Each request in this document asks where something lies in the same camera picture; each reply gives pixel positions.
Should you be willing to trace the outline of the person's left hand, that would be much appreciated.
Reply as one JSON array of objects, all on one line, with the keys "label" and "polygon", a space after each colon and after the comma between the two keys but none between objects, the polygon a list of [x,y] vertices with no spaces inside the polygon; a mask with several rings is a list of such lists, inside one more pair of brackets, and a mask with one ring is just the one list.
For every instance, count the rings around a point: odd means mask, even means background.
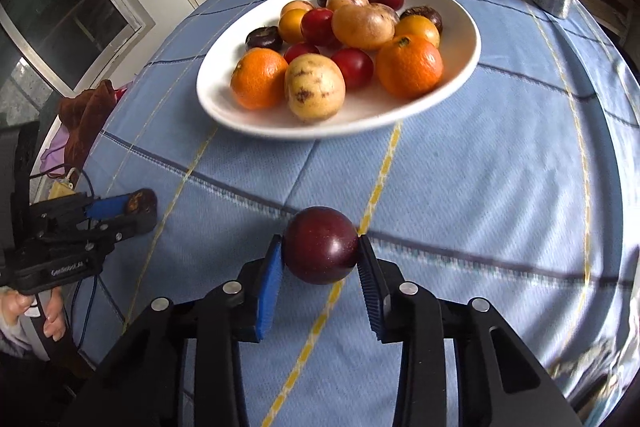
[{"label": "person's left hand", "polygon": [[[2,323],[8,329],[16,329],[18,318],[30,307],[34,297],[24,296],[13,289],[2,291],[1,293],[1,316]],[[66,323],[63,311],[62,289],[55,287],[51,291],[51,296],[47,306],[44,308],[46,321],[43,325],[43,334],[54,341],[60,340],[66,332]]]}]

